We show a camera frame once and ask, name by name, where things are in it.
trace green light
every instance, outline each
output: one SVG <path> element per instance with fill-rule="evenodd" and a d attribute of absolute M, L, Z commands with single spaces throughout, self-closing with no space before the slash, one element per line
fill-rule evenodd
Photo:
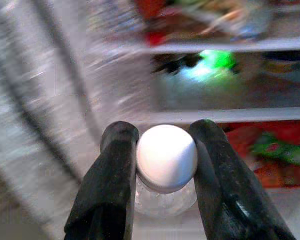
<path fill-rule="evenodd" d="M 204 58 L 206 64 L 212 69 L 231 69 L 236 64 L 236 60 L 230 51 L 204 50 L 199 55 Z"/>

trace red package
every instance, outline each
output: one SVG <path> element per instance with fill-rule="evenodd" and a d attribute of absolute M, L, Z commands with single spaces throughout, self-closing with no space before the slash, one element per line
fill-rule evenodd
<path fill-rule="evenodd" d="M 300 187 L 300 166 L 283 166 L 281 171 L 286 187 Z"/>
<path fill-rule="evenodd" d="M 267 121 L 231 123 L 230 128 L 255 127 L 273 133 L 278 140 L 300 145 L 300 121 Z"/>
<path fill-rule="evenodd" d="M 165 7 L 165 0 L 137 0 L 139 11 L 145 19 L 155 18 Z"/>
<path fill-rule="evenodd" d="M 229 143 L 241 158 L 250 152 L 250 146 L 261 136 L 262 130 L 257 127 L 241 127 L 226 133 Z"/>
<path fill-rule="evenodd" d="M 254 171 L 264 188 L 283 188 L 284 178 L 277 162 L 265 162 L 264 166 Z"/>

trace food item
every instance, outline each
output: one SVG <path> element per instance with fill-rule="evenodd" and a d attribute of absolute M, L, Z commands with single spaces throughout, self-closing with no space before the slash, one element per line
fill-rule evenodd
<path fill-rule="evenodd" d="M 280 166 L 275 161 L 268 161 L 254 171 L 264 188 L 282 188 L 285 185 Z"/>
<path fill-rule="evenodd" d="M 264 133 L 260 137 L 252 146 L 252 153 L 300 166 L 300 145 L 279 141 L 270 133 Z"/>
<path fill-rule="evenodd" d="M 272 133 L 278 140 L 288 144 L 300 145 L 300 121 L 265 121 L 230 123 L 231 129 L 242 127 L 256 127 Z"/>
<path fill-rule="evenodd" d="M 245 158 L 250 153 L 251 145 L 262 134 L 262 130 L 257 127 L 241 127 L 226 133 L 229 143 L 241 158 Z"/>
<path fill-rule="evenodd" d="M 158 193 L 181 190 L 198 166 L 197 147 L 182 128 L 159 125 L 146 131 L 137 144 L 138 176 Z"/>
<path fill-rule="evenodd" d="M 300 51 L 277 51 L 263 55 L 263 73 L 300 83 Z"/>
<path fill-rule="evenodd" d="M 242 0 L 137 0 L 147 21 L 150 46 L 166 41 L 224 37 L 250 39 L 262 34 L 271 19 L 267 2 Z"/>
<path fill-rule="evenodd" d="M 202 58 L 199 54 L 160 54 L 154 57 L 157 68 L 154 73 L 166 71 L 168 74 L 178 74 L 182 67 L 194 68 Z"/>
<path fill-rule="evenodd" d="M 286 187 L 300 187 L 300 166 L 285 165 L 281 172 Z"/>
<path fill-rule="evenodd" d="M 157 17 L 165 7 L 165 0 L 136 0 L 139 11 L 145 19 Z"/>
<path fill-rule="evenodd" d="M 210 68 L 232 69 L 236 65 L 234 55 L 230 51 L 205 50 L 200 53 Z"/>

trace food package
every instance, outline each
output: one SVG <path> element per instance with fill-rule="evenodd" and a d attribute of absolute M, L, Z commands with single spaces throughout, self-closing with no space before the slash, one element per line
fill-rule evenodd
<path fill-rule="evenodd" d="M 300 145 L 300 121 L 265 121 L 230 123 L 229 128 L 256 127 L 272 133 L 278 140 L 288 144 Z"/>
<path fill-rule="evenodd" d="M 147 40 L 230 36 L 255 39 L 272 19 L 267 0 L 135 0 L 147 22 Z"/>
<path fill-rule="evenodd" d="M 251 151 L 254 155 L 279 159 L 300 166 L 300 145 L 279 141 L 267 132 L 252 146 Z"/>
<path fill-rule="evenodd" d="M 254 174 L 264 188 L 300 188 L 300 166 L 267 158 L 259 162 Z"/>
<path fill-rule="evenodd" d="M 261 136 L 262 130 L 253 127 L 241 127 L 236 130 L 227 132 L 226 136 L 229 143 L 241 158 L 245 158 L 250 154 L 251 145 Z"/>

